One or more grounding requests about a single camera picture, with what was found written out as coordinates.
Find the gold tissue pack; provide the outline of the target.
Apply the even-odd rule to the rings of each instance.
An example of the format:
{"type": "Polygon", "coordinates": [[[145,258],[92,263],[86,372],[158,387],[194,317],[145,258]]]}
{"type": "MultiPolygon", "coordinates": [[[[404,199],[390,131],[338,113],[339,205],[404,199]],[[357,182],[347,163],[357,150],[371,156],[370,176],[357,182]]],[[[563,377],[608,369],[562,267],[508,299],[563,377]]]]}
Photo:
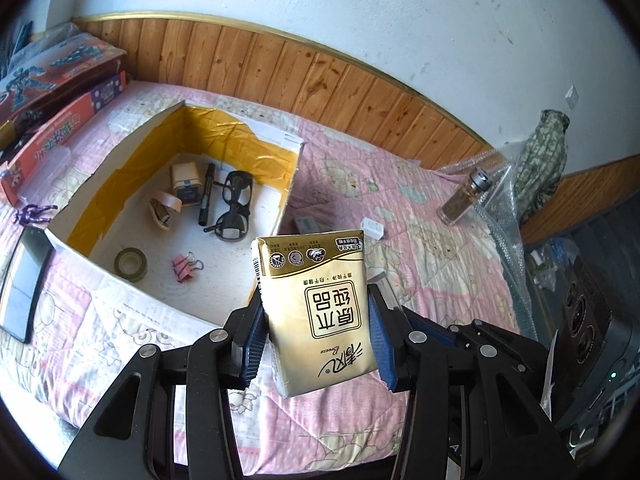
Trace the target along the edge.
{"type": "Polygon", "coordinates": [[[257,237],[252,258],[281,396],[376,369],[362,231],[257,237]]]}

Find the pink binder clip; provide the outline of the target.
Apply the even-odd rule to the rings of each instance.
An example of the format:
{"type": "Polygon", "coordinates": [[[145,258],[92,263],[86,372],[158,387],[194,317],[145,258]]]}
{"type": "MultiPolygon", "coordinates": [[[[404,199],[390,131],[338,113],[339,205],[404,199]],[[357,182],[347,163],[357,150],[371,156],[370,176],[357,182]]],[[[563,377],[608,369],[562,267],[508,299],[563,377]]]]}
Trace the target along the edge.
{"type": "Polygon", "coordinates": [[[196,258],[193,252],[176,255],[171,260],[171,266],[179,283],[192,280],[196,271],[203,271],[205,268],[204,262],[196,258]]]}

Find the black safety glasses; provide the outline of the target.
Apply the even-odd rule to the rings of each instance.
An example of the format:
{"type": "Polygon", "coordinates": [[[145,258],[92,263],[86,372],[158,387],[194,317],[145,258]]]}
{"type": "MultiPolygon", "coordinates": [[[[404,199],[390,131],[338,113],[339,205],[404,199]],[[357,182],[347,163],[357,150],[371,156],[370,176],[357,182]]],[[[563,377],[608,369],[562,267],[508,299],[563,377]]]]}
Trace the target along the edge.
{"type": "Polygon", "coordinates": [[[240,242],[247,236],[250,227],[250,202],[253,196],[254,178],[250,172],[233,170],[224,182],[214,182],[221,188],[221,197],[228,210],[216,222],[203,229],[204,233],[214,233],[224,242],[240,242]]]}

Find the white USB charger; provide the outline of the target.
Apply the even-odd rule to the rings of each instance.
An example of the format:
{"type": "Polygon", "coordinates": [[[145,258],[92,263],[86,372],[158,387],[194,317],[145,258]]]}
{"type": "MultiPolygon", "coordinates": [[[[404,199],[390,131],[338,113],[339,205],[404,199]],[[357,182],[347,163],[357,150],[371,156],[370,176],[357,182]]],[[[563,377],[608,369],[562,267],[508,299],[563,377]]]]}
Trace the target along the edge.
{"type": "Polygon", "coordinates": [[[370,218],[363,218],[360,222],[360,229],[367,237],[372,240],[382,240],[385,234],[385,228],[382,223],[372,220],[370,218]]]}

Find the staples box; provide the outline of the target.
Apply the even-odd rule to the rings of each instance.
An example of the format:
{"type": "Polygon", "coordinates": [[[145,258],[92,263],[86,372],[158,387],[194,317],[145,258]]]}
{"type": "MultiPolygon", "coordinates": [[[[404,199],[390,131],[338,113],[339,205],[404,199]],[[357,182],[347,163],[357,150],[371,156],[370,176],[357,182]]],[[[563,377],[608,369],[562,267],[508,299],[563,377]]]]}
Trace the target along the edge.
{"type": "Polygon", "coordinates": [[[311,216],[296,216],[294,218],[294,224],[299,234],[312,234],[321,231],[317,220],[311,216]]]}

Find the black marker pen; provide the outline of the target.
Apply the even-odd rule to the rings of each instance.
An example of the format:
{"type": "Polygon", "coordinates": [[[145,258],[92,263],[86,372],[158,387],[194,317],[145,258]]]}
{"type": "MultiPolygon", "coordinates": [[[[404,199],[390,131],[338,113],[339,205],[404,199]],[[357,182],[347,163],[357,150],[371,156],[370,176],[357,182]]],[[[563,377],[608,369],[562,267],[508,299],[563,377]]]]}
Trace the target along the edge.
{"type": "Polygon", "coordinates": [[[210,202],[210,192],[212,192],[212,187],[214,185],[215,172],[216,172],[216,167],[211,162],[207,166],[206,175],[205,175],[205,183],[204,183],[203,194],[202,194],[202,199],[201,199],[201,205],[200,205],[200,209],[198,210],[198,225],[199,226],[207,226],[208,212],[209,212],[209,202],[210,202]]]}

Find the green tape roll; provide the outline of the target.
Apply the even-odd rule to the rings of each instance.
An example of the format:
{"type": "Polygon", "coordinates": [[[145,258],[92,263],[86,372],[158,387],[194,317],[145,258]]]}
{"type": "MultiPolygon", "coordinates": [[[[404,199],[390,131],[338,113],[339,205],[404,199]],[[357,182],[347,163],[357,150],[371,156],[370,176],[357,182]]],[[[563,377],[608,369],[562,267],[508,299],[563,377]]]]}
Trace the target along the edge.
{"type": "Polygon", "coordinates": [[[115,274],[129,283],[141,281],[147,270],[148,260],[139,248],[126,247],[114,259],[115,274]]]}

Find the pink stapler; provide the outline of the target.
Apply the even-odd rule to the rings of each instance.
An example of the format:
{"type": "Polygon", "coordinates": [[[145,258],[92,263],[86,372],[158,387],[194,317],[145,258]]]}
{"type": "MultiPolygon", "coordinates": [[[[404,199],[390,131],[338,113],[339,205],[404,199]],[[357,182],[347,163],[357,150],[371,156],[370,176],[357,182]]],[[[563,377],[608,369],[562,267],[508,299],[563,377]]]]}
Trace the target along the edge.
{"type": "Polygon", "coordinates": [[[182,200],[174,194],[157,191],[149,197],[149,208],[151,218],[162,230],[169,230],[171,227],[171,215],[180,214],[182,200]]]}

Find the gold metal box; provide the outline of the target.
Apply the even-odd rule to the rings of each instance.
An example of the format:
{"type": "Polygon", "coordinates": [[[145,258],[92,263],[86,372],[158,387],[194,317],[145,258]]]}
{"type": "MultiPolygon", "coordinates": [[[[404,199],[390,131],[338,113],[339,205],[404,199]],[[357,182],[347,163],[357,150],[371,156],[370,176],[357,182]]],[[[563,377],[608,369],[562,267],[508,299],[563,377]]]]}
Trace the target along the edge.
{"type": "Polygon", "coordinates": [[[170,168],[171,189],[183,206],[201,203],[203,183],[195,162],[179,162],[170,168]]]}

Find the pink cartoon quilt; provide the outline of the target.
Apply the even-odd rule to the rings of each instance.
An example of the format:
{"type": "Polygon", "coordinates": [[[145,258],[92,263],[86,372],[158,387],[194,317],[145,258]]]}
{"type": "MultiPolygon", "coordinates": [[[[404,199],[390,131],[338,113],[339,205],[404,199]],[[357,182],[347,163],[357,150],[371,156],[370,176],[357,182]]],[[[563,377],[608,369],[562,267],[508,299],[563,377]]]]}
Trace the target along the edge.
{"type": "Polygon", "coordinates": [[[1,337],[1,388],[39,428],[83,425],[134,352],[193,344],[252,297],[271,337],[229,396],[244,474],[308,474],[399,450],[408,398],[381,380],[364,282],[448,326],[518,332],[495,220],[438,208],[461,172],[428,171],[314,122],[136,82],[68,141],[46,183],[32,340],[1,337]]]}

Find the camouflage cloth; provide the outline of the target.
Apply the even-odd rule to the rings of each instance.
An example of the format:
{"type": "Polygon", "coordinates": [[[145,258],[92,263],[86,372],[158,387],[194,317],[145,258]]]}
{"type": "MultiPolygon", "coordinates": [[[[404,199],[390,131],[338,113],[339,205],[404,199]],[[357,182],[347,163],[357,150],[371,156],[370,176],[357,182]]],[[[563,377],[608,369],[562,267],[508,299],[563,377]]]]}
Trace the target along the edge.
{"type": "Polygon", "coordinates": [[[567,162],[566,130],[570,118],[559,110],[543,110],[534,133],[518,159],[514,198],[522,226],[554,195],[567,162]]]}

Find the black smartphone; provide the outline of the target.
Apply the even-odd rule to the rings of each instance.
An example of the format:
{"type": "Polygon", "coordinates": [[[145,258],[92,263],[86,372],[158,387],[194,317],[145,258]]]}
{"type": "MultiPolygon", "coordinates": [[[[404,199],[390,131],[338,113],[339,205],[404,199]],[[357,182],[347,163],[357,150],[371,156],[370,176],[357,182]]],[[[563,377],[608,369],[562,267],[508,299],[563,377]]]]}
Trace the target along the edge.
{"type": "Polygon", "coordinates": [[[42,229],[24,229],[11,256],[1,287],[1,328],[29,344],[44,276],[53,247],[42,229]]]}

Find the purple toy figure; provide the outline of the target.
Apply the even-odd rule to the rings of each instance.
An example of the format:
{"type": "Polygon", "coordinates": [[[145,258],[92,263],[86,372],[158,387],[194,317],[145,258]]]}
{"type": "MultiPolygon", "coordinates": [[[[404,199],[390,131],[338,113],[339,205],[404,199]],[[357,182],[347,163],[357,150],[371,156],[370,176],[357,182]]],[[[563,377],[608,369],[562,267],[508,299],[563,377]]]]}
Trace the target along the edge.
{"type": "Polygon", "coordinates": [[[28,204],[14,214],[14,223],[20,226],[34,226],[35,224],[49,223],[58,210],[56,205],[38,206],[28,204]]]}

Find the red toy box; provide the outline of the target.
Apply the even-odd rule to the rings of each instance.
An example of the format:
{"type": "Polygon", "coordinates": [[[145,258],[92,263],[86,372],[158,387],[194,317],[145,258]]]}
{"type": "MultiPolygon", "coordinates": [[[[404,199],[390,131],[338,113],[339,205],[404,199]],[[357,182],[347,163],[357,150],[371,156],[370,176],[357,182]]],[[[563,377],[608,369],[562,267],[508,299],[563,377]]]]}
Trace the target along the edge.
{"type": "Polygon", "coordinates": [[[66,105],[35,130],[26,144],[8,162],[1,165],[1,194],[11,206],[23,203],[17,193],[43,157],[55,146],[67,143],[83,125],[126,88],[127,74],[122,70],[66,105]]]}

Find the dark robot toy box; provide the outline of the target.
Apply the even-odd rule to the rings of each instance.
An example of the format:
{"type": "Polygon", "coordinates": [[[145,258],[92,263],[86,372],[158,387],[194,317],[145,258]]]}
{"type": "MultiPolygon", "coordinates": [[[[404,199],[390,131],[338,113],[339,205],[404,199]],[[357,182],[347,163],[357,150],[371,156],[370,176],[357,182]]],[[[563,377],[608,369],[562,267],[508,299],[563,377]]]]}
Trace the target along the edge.
{"type": "Polygon", "coordinates": [[[1,81],[1,121],[16,134],[46,122],[126,66],[125,50],[81,32],[23,63],[1,81]]]}

